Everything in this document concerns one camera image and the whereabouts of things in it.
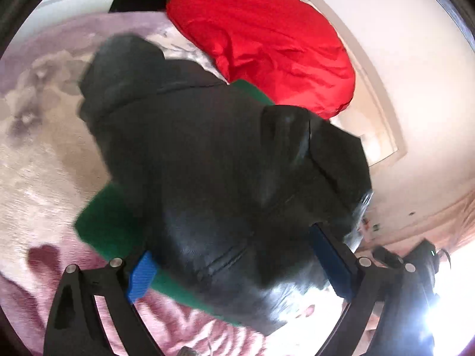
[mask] green mat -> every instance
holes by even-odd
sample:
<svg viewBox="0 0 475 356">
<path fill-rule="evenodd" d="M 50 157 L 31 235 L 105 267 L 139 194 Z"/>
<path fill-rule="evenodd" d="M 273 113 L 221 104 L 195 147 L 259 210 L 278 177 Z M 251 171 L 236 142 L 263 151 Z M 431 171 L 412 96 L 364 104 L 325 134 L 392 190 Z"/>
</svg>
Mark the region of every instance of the green mat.
<svg viewBox="0 0 475 356">
<path fill-rule="evenodd" d="M 244 80 L 237 80 L 231 85 L 263 104 L 274 104 L 262 91 Z M 113 183 L 108 183 L 82 210 L 75 221 L 75 228 L 79 238 L 92 246 L 107 261 L 115 257 L 124 258 L 143 243 L 144 227 L 127 208 L 119 189 Z M 201 309 L 227 321 L 214 315 L 211 308 L 196 300 L 163 269 L 157 272 L 151 287 L 180 304 Z"/>
</svg>

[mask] fabric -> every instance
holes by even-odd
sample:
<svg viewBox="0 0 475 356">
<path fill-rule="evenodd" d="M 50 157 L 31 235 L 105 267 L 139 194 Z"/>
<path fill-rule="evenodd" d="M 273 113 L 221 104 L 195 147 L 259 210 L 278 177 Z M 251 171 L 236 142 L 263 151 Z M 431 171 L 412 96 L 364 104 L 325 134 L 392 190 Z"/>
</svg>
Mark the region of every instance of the fabric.
<svg viewBox="0 0 475 356">
<path fill-rule="evenodd" d="M 170 20 L 229 81 L 329 119 L 350 103 L 355 72 L 333 27 L 300 0 L 170 0 Z"/>
<path fill-rule="evenodd" d="M 263 104 L 272 105 L 270 99 L 244 80 L 231 84 L 238 87 Z M 75 221 L 78 236 L 92 246 L 103 258 L 124 258 L 144 240 L 144 227 L 127 208 L 119 190 L 108 183 L 99 191 Z M 175 301 L 201 309 L 209 314 L 212 309 L 205 306 L 193 294 L 182 288 L 166 272 L 159 271 L 151 287 Z"/>
<path fill-rule="evenodd" d="M 309 227 L 360 243 L 372 194 L 361 141 L 308 110 L 265 106 L 132 35 L 102 45 L 80 88 L 147 249 L 213 313 L 268 335 L 327 285 Z"/>
<path fill-rule="evenodd" d="M 0 305 L 35 356 L 43 353 L 47 316 L 64 268 L 105 265 L 73 228 L 78 213 L 110 179 L 77 116 L 82 99 L 77 80 L 97 47 L 123 32 L 148 37 L 168 56 L 213 68 L 160 12 L 82 16 L 9 48 L 0 60 Z M 135 306 L 167 356 L 182 346 L 209 355 L 208 344 L 214 356 L 301 355 L 300 350 L 312 356 L 323 341 L 264 338 L 153 290 Z M 104 301 L 98 308 L 114 353 L 125 356 Z M 313 314 L 297 322 L 307 327 L 315 320 Z"/>
</svg>

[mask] blue foam pad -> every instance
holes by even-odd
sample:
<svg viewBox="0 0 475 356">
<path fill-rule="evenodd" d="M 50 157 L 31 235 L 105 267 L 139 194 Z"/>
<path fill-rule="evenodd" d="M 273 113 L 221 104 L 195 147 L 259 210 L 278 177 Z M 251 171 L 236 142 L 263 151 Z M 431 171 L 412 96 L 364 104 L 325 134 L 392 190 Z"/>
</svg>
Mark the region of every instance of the blue foam pad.
<svg viewBox="0 0 475 356">
<path fill-rule="evenodd" d="M 145 252 L 129 278 L 126 296 L 131 304 L 145 295 L 158 270 L 151 253 Z"/>
</svg>

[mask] red pillow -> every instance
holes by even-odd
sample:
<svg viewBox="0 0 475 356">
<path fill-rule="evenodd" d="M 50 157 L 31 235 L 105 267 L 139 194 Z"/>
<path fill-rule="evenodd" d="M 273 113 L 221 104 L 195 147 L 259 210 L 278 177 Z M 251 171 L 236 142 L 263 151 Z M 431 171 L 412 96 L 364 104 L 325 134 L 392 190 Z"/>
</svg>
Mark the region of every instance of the red pillow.
<svg viewBox="0 0 475 356">
<path fill-rule="evenodd" d="M 276 104 L 328 119 L 352 99 L 355 73 L 343 44 L 300 0 L 170 0 L 167 13 L 229 82 L 247 80 Z"/>
</svg>

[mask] screw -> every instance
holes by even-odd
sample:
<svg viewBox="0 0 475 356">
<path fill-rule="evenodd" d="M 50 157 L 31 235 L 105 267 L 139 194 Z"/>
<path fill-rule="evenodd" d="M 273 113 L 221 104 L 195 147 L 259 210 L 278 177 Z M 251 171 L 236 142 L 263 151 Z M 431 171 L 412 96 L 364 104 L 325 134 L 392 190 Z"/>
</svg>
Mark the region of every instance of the screw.
<svg viewBox="0 0 475 356">
<path fill-rule="evenodd" d="M 119 258 L 119 257 L 112 258 L 111 261 L 110 261 L 110 265 L 113 268 L 118 268 L 119 266 L 122 265 L 122 258 Z"/>
<path fill-rule="evenodd" d="M 361 266 L 364 266 L 365 268 L 369 268 L 372 264 L 371 260 L 368 257 L 360 257 L 358 259 L 358 262 Z"/>
<path fill-rule="evenodd" d="M 407 263 L 404 265 L 404 268 L 409 272 L 409 273 L 414 273 L 416 271 L 416 267 L 411 264 L 411 263 Z"/>
<path fill-rule="evenodd" d="M 77 265 L 73 263 L 71 265 L 66 266 L 66 273 L 74 273 L 77 270 Z"/>
</svg>

